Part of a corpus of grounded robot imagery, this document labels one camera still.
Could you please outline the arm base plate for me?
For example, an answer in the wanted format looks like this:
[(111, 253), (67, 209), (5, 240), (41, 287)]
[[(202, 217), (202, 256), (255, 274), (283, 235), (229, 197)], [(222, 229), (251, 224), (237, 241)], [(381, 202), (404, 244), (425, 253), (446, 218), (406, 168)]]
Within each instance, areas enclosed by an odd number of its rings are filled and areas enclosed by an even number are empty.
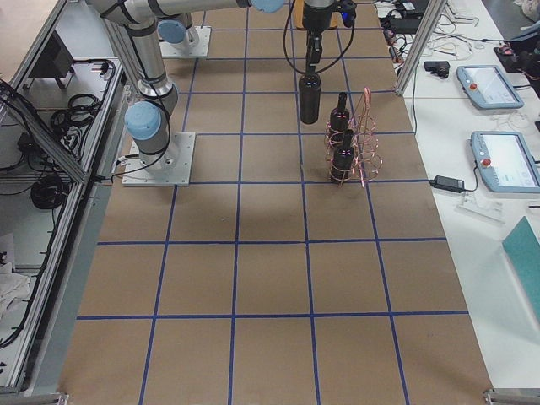
[(210, 26), (193, 25), (181, 43), (160, 42), (164, 59), (207, 58), (212, 29)]
[(138, 146), (132, 141), (130, 154), (137, 157), (127, 159), (123, 186), (188, 186), (190, 184), (192, 159), (196, 142), (194, 132), (176, 132), (170, 145), (159, 161), (148, 169), (152, 160), (147, 155), (138, 156)]

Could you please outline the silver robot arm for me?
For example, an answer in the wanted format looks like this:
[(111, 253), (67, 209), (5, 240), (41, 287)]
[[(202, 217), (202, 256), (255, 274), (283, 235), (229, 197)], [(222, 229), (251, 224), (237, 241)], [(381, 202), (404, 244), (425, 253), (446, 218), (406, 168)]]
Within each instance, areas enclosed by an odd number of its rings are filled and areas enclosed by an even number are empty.
[(199, 41), (197, 30), (193, 26), (192, 16), (189, 13), (161, 19), (158, 22), (158, 33), (163, 41), (174, 47), (195, 46)]
[[(160, 34), (160, 22), (172, 23), (183, 14), (228, 8), (253, 7), (259, 12), (277, 12), (282, 1), (92, 1), (100, 17), (119, 26), (129, 39), (128, 54), (135, 58), (141, 78), (139, 91), (152, 100), (167, 96), (173, 90), (159, 47), (159, 39), (172, 41)], [(343, 13), (348, 27), (354, 26), (355, 4), (349, 1), (305, 1), (302, 24), (307, 32), (305, 70), (300, 71), (300, 120), (313, 124), (318, 120), (322, 70), (316, 70), (322, 54), (322, 34), (330, 29), (332, 15)]]

